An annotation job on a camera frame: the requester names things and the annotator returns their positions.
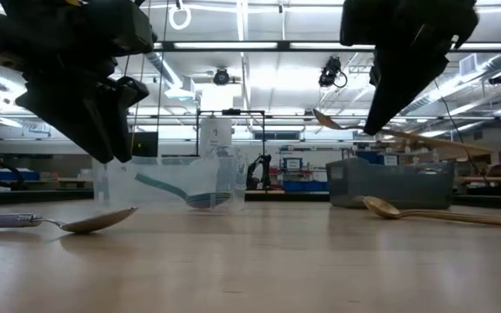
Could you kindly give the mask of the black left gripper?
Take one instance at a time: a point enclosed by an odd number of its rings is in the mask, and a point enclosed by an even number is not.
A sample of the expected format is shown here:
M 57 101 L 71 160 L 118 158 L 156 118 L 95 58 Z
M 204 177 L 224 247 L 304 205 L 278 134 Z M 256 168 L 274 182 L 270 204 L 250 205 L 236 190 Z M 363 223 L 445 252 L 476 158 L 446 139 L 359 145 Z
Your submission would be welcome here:
M 16 105 L 53 126 L 101 163 L 114 156 L 90 99 L 117 98 L 114 154 L 131 160 L 128 108 L 149 95 L 113 78 L 119 57 L 147 54 L 156 34 L 146 0 L 0 0 L 0 68 L 23 76 Z

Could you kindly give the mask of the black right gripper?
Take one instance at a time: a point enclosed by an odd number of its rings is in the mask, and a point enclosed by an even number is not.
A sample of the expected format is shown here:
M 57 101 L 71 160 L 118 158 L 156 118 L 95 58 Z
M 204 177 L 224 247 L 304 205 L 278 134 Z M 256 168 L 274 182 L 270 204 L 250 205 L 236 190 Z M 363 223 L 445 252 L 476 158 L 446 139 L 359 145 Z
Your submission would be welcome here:
M 375 88 L 364 129 L 377 134 L 445 70 L 478 26 L 476 0 L 345 0 L 339 42 L 373 45 Z

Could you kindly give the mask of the gold metal spoon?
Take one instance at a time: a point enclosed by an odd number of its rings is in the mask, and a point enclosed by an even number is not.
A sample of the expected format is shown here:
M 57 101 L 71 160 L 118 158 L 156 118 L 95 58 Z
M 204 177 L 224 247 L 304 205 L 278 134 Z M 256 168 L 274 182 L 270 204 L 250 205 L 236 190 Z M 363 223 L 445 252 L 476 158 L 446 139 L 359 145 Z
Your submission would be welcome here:
M 364 126 L 346 126 L 342 127 L 336 122 L 334 122 L 330 117 L 326 116 L 325 114 L 321 113 L 318 110 L 313 110 L 312 111 L 315 118 L 319 121 L 319 123 L 327 127 L 329 129 L 333 130 L 362 130 L 363 132 L 366 132 L 364 129 Z M 403 138 L 406 140 L 414 141 L 414 142 L 423 142 L 426 144 L 429 144 L 433 147 L 453 147 L 454 149 L 461 149 L 461 150 L 466 150 L 468 152 L 472 151 L 477 151 L 477 152 L 483 152 L 483 153 L 492 153 L 493 150 L 481 146 L 476 146 L 472 144 L 467 144 L 467 143 L 458 143 L 458 142 L 452 142 L 452 141 L 445 141 L 441 139 L 436 139 L 436 138 L 431 138 L 431 137 L 424 137 L 420 135 L 414 135 L 411 133 L 405 133 L 401 131 L 395 131 L 395 130 L 385 130 L 382 129 L 380 130 L 380 133 L 384 135 L 391 135 L 394 137 L 399 137 Z

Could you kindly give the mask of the iridescent rainbow metal spoon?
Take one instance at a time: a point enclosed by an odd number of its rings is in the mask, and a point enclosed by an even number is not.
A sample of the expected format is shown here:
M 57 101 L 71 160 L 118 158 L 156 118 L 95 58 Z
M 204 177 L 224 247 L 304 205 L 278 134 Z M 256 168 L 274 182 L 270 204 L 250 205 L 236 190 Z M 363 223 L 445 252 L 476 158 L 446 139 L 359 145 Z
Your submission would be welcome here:
M 150 187 L 168 191 L 182 198 L 185 204 L 193 209 L 206 209 L 209 207 L 216 207 L 231 199 L 230 192 L 208 192 L 189 195 L 187 192 L 174 185 L 158 181 L 150 176 L 146 176 L 140 173 L 135 175 L 135 180 Z

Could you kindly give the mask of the wooden spoon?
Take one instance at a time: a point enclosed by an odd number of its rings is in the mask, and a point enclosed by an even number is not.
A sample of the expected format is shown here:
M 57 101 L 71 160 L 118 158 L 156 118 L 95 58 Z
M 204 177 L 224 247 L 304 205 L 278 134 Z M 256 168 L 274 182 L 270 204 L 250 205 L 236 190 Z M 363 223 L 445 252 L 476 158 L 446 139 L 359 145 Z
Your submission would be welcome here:
M 452 212 L 439 212 L 430 210 L 399 211 L 392 204 L 374 196 L 364 196 L 363 203 L 368 210 L 388 220 L 397 220 L 406 217 L 421 217 L 445 220 L 460 223 L 478 223 L 485 225 L 501 226 L 501 217 L 480 216 Z

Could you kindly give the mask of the black monitor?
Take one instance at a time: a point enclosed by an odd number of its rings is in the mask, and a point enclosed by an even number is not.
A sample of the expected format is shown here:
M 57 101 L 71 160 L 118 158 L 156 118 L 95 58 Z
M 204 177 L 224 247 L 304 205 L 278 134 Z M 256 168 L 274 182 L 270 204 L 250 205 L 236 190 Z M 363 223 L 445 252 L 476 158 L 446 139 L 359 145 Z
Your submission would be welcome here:
M 157 157 L 158 134 L 156 132 L 136 132 L 131 135 L 134 157 Z

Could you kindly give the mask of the blue box with label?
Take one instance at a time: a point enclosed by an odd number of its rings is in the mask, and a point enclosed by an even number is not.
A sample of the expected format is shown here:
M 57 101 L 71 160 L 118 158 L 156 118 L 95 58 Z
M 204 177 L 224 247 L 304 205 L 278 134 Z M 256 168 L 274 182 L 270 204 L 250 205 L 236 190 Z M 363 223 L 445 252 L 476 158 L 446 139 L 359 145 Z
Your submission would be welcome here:
M 398 155 L 382 153 L 379 151 L 358 151 L 356 153 L 357 157 L 363 158 L 370 164 L 379 164 L 384 166 L 396 166 L 399 165 Z

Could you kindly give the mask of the clear plastic bin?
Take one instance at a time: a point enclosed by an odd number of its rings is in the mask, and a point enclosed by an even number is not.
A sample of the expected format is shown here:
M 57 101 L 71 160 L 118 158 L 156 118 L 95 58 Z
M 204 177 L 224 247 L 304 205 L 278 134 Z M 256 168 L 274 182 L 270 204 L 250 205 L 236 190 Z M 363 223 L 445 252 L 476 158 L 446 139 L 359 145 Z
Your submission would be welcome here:
M 193 209 L 168 191 L 135 180 L 144 174 L 174 185 L 189 195 L 230 192 L 231 199 L 216 207 Z M 128 163 L 93 163 L 94 200 L 104 210 L 138 207 L 141 210 L 190 210 L 225 214 L 242 210 L 247 158 L 235 146 L 221 146 L 208 156 L 134 156 Z

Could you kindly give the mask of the grey plastic bin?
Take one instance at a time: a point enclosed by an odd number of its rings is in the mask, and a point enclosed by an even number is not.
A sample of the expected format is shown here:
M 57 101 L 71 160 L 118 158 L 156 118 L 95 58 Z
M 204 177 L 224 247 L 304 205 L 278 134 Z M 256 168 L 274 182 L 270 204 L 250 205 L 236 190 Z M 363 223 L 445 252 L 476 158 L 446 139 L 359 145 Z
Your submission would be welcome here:
M 359 157 L 326 164 L 330 202 L 363 209 L 374 196 L 401 209 L 446 210 L 451 206 L 453 163 L 371 164 Z

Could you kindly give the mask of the white pillar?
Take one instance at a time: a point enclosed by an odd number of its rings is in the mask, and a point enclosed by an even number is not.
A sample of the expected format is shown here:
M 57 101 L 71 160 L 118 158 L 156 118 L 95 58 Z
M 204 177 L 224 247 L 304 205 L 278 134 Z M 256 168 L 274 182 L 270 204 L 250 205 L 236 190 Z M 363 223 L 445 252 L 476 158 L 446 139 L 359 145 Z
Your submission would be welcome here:
M 230 119 L 209 117 L 199 126 L 198 155 L 207 157 L 214 149 L 232 144 L 232 123 Z

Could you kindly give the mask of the flat blue bin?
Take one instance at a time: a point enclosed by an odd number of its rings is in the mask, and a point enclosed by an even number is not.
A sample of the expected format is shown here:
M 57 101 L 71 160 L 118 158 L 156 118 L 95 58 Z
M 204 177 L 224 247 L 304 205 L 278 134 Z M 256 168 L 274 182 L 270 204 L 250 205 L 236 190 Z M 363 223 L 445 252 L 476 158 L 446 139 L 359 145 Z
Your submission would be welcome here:
M 39 181 L 40 180 L 40 175 L 38 172 L 31 171 L 31 170 L 26 170 L 26 171 L 19 171 L 19 174 L 23 178 L 24 181 Z M 0 180 L 3 181 L 17 181 L 19 179 L 19 176 L 11 172 L 9 170 L 1 170 L 0 169 Z

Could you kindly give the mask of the row of blue bins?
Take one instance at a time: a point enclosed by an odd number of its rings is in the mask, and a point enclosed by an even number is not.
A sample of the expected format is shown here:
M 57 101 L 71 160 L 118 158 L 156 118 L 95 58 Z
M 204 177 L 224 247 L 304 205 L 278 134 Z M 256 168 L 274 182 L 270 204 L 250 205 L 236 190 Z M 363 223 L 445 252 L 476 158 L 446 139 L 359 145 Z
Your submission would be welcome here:
M 324 192 L 328 191 L 327 182 L 319 181 L 283 181 L 286 192 Z

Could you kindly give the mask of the silver ceiling duct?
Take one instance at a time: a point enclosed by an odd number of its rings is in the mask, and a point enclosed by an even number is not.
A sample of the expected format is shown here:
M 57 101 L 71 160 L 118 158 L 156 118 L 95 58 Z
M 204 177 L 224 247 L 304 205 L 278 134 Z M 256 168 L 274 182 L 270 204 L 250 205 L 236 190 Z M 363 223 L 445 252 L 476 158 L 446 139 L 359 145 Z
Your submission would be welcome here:
M 419 110 L 429 104 L 435 103 L 442 97 L 450 96 L 460 90 L 465 89 L 471 84 L 484 81 L 501 73 L 501 53 L 484 60 L 478 61 L 481 54 L 470 54 L 459 62 L 459 65 L 470 66 L 470 71 L 459 71 L 454 77 L 443 82 L 435 78 L 429 83 L 428 90 L 425 90 L 420 96 L 415 98 L 408 106 L 399 112 L 404 117 L 410 115 L 413 111 Z

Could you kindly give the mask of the purple-handled silver spoon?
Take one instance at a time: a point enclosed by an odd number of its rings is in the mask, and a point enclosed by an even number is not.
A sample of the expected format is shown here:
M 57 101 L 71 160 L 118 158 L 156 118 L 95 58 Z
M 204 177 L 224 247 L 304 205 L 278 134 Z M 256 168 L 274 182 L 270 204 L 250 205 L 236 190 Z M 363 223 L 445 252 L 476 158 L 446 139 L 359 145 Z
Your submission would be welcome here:
M 42 223 L 51 223 L 62 231 L 75 234 L 88 234 L 120 223 L 137 211 L 137 207 L 130 207 L 71 223 L 45 218 L 35 213 L 6 213 L 0 214 L 0 229 L 34 228 L 40 226 Z

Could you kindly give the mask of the black rectangular frame stand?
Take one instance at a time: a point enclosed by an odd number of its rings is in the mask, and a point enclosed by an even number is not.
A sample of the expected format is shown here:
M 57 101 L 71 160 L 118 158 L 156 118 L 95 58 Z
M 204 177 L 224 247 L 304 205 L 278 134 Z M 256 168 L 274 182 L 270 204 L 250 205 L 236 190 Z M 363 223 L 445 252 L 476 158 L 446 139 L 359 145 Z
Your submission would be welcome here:
M 199 141 L 200 141 L 200 116 L 203 115 L 203 113 L 210 113 L 211 116 L 214 116 L 216 113 L 221 114 L 222 116 L 226 117 L 236 117 L 236 116 L 242 116 L 242 115 L 247 115 L 250 118 L 253 118 L 256 114 L 260 115 L 262 117 L 262 154 L 265 154 L 265 120 L 266 120 L 266 114 L 264 110 L 240 110 L 240 109 L 227 109 L 227 110 L 200 110 L 197 109 L 196 112 L 196 154 L 199 156 Z

